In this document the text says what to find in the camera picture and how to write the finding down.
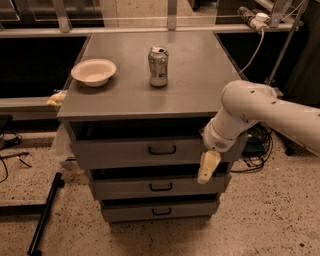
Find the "bowl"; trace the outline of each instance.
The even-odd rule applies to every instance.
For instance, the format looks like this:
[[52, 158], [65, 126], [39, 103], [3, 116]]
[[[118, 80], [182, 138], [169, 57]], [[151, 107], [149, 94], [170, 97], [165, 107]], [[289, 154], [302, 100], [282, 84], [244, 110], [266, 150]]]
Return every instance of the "bowl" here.
[[87, 86], [98, 87], [106, 84], [116, 71], [116, 65], [109, 60], [91, 59], [75, 65], [71, 70], [71, 75]]

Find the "drawer front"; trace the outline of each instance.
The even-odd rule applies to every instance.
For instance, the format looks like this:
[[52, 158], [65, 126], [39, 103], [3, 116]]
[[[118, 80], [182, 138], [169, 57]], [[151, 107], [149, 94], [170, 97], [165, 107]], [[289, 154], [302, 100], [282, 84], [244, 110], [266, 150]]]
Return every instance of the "drawer front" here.
[[72, 150], [83, 169], [199, 163], [199, 137], [158, 140], [74, 141]]
[[181, 202], [180, 204], [140, 205], [130, 207], [102, 207], [102, 215], [108, 222], [138, 221], [193, 216], [211, 216], [218, 208], [219, 201]]
[[195, 177], [183, 176], [154, 179], [98, 180], [90, 188], [96, 200], [213, 194], [225, 192], [230, 174], [212, 177], [207, 184], [199, 184]]

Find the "drawer handle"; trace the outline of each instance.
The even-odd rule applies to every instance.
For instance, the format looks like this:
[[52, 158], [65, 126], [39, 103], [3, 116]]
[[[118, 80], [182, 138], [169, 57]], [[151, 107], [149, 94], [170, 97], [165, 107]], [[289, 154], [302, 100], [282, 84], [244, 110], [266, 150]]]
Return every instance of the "drawer handle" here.
[[149, 185], [151, 191], [169, 191], [172, 189], [172, 182], [170, 182], [169, 187], [167, 188], [153, 188], [152, 184]]
[[169, 214], [171, 214], [171, 212], [172, 212], [171, 207], [169, 207], [167, 212], [156, 212], [156, 210], [152, 208], [152, 214], [155, 216], [169, 215]]
[[161, 152], [161, 151], [154, 151], [154, 150], [152, 150], [152, 147], [148, 147], [148, 152], [150, 155], [172, 155], [177, 152], [177, 148], [176, 148], [176, 146], [173, 146], [171, 151], [162, 151]]

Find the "can lid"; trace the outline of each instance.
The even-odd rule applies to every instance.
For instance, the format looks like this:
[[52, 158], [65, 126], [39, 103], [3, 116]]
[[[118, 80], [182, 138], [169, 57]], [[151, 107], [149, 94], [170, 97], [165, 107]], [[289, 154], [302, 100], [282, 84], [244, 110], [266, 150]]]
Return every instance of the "can lid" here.
[[151, 51], [154, 53], [161, 53], [161, 52], [165, 52], [166, 50], [167, 50], [167, 48], [163, 47], [163, 46], [153, 46], [151, 48]]

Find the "floor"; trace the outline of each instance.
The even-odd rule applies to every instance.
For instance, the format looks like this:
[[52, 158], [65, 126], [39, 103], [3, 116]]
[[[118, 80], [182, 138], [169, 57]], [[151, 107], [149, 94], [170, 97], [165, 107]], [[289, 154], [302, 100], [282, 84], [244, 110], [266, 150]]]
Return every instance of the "floor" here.
[[[56, 172], [58, 190], [39, 249], [45, 256], [138, 255], [320, 255], [320, 159], [297, 148], [286, 156], [274, 135], [263, 170], [233, 174], [218, 211], [207, 217], [109, 224], [74, 162], [60, 164], [54, 131], [24, 132], [22, 143], [1, 155], [28, 151], [23, 160], [5, 160], [8, 179], [0, 184], [0, 204], [42, 204]], [[242, 161], [233, 169], [244, 168]], [[0, 218], [0, 255], [26, 255], [38, 217]]]

